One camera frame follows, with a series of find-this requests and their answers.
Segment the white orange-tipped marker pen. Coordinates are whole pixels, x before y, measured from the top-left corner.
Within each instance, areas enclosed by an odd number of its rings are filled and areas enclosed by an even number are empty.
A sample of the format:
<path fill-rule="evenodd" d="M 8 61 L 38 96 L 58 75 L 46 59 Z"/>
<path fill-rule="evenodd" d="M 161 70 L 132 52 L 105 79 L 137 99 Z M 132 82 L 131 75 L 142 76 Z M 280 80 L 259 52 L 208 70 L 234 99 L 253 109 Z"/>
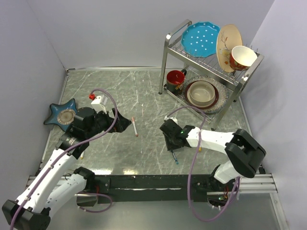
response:
<path fill-rule="evenodd" d="M 132 121 L 132 124 L 133 124 L 133 128 L 134 128 L 134 133 L 135 133 L 135 136 L 136 136 L 136 137 L 138 137 L 138 136 L 139 136 L 139 134 L 138 134 L 138 132 L 137 132 L 137 128 L 136 128 L 135 121 L 134 121 L 134 122 Z"/>

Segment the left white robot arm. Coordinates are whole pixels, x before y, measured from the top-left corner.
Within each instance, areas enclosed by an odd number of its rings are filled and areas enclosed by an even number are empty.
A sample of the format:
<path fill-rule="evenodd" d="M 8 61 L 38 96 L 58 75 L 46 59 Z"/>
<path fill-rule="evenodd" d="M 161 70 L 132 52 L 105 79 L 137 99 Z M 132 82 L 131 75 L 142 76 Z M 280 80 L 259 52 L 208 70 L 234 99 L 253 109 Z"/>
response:
<path fill-rule="evenodd" d="M 104 111 L 83 107 L 60 137 L 55 149 L 39 175 L 16 200 L 7 200 L 3 214 L 10 228 L 17 230 L 45 230 L 57 211 L 79 192 L 91 192 L 95 187 L 95 173 L 84 167 L 74 170 L 61 186 L 57 183 L 79 159 L 93 137 L 127 129 L 132 121 L 115 108 L 114 117 Z"/>

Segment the blue marker pen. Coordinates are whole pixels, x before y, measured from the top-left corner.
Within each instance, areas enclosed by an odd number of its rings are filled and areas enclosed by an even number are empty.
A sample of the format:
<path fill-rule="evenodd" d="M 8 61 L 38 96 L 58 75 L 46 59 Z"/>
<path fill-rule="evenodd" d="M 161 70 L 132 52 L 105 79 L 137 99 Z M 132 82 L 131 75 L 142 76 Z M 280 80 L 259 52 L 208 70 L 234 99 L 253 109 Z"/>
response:
<path fill-rule="evenodd" d="M 174 151 L 173 151 L 173 150 L 171 150 L 171 153 L 172 153 L 172 156 L 173 156 L 173 158 L 174 158 L 175 163 L 178 165 L 178 164 L 179 164 L 179 162 L 178 162 L 178 160 L 177 160 L 177 157 L 176 157 L 176 155 L 175 155 Z"/>

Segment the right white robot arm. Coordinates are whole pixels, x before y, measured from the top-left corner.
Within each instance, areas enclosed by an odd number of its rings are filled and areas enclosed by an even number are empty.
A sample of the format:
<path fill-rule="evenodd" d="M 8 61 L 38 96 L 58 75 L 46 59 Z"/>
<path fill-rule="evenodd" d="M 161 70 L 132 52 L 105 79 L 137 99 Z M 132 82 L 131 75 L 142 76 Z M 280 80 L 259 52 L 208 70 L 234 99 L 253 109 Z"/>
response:
<path fill-rule="evenodd" d="M 217 132 L 186 125 L 181 128 L 173 119 L 160 126 L 169 151 L 181 148 L 208 149 L 222 153 L 228 161 L 215 167 L 203 185 L 211 191 L 221 191 L 237 177 L 254 178 L 265 149 L 244 129 L 235 132 Z"/>

